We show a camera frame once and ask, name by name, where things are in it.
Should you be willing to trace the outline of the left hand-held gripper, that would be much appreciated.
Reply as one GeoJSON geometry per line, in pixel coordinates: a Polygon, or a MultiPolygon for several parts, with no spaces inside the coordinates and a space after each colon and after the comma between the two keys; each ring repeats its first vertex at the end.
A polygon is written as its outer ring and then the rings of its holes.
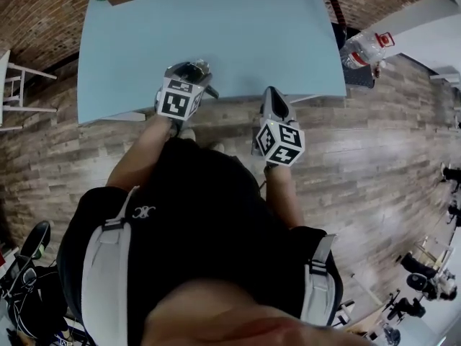
{"type": "Polygon", "coordinates": [[[211,80],[210,65],[206,61],[187,61],[168,67],[156,95],[156,112],[172,120],[188,120],[205,94],[219,98],[211,80]]]}

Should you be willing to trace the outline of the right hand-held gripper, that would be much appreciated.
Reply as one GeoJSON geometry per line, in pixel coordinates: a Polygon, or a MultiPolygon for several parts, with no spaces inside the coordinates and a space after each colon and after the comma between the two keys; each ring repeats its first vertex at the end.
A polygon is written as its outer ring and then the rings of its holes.
{"type": "Polygon", "coordinates": [[[262,99],[262,116],[253,128],[251,154],[268,164],[291,167],[305,152],[305,133],[290,101],[278,89],[268,86],[262,99]]]}

